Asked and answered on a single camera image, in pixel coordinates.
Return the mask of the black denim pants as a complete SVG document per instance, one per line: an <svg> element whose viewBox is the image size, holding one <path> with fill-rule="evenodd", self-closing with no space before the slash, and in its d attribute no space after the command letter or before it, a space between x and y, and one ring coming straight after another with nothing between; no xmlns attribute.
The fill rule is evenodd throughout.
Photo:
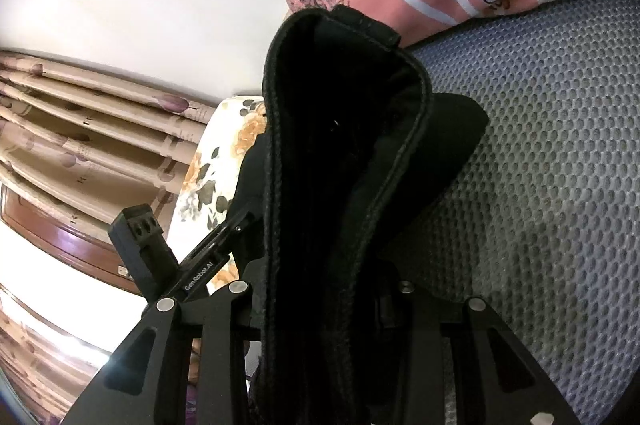
<svg viewBox="0 0 640 425"><path fill-rule="evenodd" d="M274 36L267 128L262 357L255 424L388 424L410 371L395 305L423 221L488 126L480 104L436 93L398 33L348 8L305 9Z"/></svg>

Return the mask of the brown wooden door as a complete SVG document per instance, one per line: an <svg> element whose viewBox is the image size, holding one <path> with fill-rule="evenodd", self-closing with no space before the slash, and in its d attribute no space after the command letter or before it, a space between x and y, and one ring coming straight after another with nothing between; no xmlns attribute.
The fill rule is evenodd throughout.
<svg viewBox="0 0 640 425"><path fill-rule="evenodd" d="M1 190L1 218L17 234L61 263L108 285L140 294L111 244L62 225L6 186Z"/></svg>

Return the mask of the floral white orange pillow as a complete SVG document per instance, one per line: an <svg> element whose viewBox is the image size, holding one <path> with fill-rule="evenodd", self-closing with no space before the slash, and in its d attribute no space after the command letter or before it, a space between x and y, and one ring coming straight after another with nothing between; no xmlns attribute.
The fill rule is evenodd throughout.
<svg viewBox="0 0 640 425"><path fill-rule="evenodd" d="M245 154L266 125L261 96L232 96L216 107L184 177L166 237L179 261L226 221Z"/></svg>

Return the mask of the beige patterned curtain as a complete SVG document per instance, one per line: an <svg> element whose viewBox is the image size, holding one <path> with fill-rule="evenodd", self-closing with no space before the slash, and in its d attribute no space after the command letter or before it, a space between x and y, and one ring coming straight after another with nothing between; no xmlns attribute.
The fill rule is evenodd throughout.
<svg viewBox="0 0 640 425"><path fill-rule="evenodd" d="M145 204L167 237L213 113L117 77L3 53L1 190L105 244L113 219ZM61 263L1 218L1 372L29 419L62 419L142 304L140 294Z"/></svg>

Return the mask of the grey mesh mattress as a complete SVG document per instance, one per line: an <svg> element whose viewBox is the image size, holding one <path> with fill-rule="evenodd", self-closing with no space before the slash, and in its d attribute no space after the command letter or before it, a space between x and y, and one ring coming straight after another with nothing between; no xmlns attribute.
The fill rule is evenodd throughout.
<svg viewBox="0 0 640 425"><path fill-rule="evenodd" d="M416 271L480 295L585 424L639 367L639 0L565 0L417 47L489 124L425 221Z"/></svg>

